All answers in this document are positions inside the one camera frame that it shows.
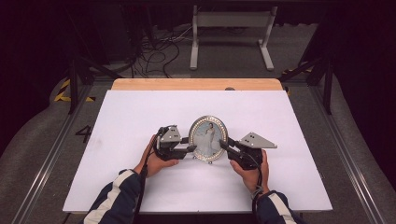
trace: white paper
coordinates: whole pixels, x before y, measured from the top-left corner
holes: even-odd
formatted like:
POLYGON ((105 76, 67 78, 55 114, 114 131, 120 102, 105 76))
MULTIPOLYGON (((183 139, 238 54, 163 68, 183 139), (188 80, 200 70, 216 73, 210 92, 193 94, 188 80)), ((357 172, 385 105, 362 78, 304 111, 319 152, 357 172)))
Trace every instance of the white paper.
MULTIPOLYGON (((201 116, 224 122, 239 140, 254 132, 277 144, 267 149, 269 187, 296 211, 332 210, 316 165, 284 91, 108 91, 92 131, 65 212, 87 212, 122 169, 134 168, 160 127, 176 124, 182 137, 201 116)), ((251 199, 227 153, 213 164, 193 160, 149 178, 142 213, 246 213, 251 199)))

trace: sleeve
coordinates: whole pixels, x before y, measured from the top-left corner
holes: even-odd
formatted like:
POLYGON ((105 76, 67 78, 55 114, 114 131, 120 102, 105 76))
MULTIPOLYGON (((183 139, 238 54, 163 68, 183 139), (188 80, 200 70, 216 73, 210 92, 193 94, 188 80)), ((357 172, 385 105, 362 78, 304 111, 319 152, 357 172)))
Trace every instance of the sleeve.
POLYGON ((262 195, 257 201, 257 216, 262 224, 305 224, 289 208, 288 198, 274 190, 262 195))
POLYGON ((133 170, 121 171, 112 183, 102 189, 80 224, 130 224, 140 190, 140 176, 133 170))

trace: person's left hand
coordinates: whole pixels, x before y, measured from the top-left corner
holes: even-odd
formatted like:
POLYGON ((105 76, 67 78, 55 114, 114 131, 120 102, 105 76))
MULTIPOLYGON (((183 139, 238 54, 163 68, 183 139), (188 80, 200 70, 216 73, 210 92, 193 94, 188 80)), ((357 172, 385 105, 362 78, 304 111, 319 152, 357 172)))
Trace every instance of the person's left hand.
POLYGON ((149 141, 145 151, 143 152, 142 159, 140 159, 140 162, 134 168, 134 171, 140 174, 140 172, 142 172, 143 165, 145 164, 146 155, 152 152, 152 154, 148 156, 148 175, 146 177, 157 174, 161 171, 162 168, 171 167, 178 164, 178 160, 163 161, 158 158, 153 151, 154 149, 150 147, 151 143, 154 140, 155 135, 152 135, 151 140, 149 141))

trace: table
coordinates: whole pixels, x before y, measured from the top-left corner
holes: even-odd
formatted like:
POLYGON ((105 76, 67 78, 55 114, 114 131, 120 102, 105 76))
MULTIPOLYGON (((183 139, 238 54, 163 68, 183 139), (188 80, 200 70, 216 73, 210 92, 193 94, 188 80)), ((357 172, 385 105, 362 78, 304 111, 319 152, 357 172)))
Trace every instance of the table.
MULTIPOLYGON (((292 209, 332 210, 289 98, 277 80, 197 78, 116 80, 102 104, 64 211, 87 212, 119 170, 138 163, 149 138, 161 126, 177 124, 184 137, 194 120, 204 115, 221 119, 233 139, 255 132, 278 145, 267 149, 269 186, 285 193, 292 209), (226 87, 236 91, 214 91, 226 87)), ((213 164, 188 154, 179 165, 147 180, 140 211, 249 213, 251 200, 226 153, 213 164)))

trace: person's right hand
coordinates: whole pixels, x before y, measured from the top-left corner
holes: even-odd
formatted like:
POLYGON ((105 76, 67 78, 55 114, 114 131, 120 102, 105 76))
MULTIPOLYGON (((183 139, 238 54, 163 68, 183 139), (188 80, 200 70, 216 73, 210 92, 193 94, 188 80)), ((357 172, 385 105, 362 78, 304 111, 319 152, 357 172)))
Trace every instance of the person's right hand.
MULTIPOLYGON (((245 186, 253 193, 256 190, 257 180, 259 179, 259 171, 256 170, 244 170, 236 161, 230 161, 231 166, 242 177, 245 186)), ((262 194, 269 192, 268 188, 268 175, 269 167, 267 161, 267 153, 262 150, 262 194)))

